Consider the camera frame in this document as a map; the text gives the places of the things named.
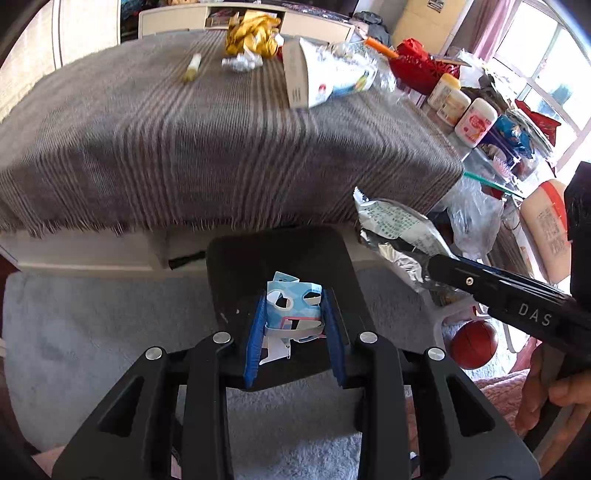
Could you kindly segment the person's right hand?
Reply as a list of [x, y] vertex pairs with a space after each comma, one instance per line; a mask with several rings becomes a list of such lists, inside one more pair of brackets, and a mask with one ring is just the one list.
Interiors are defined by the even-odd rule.
[[546, 400], [560, 407], [574, 409], [557, 441], [570, 442], [579, 433], [590, 415], [590, 371], [551, 382], [544, 386], [541, 372], [544, 362], [543, 345], [537, 346], [531, 357], [530, 370], [522, 389], [522, 401], [515, 424], [519, 433], [533, 429], [540, 418]]

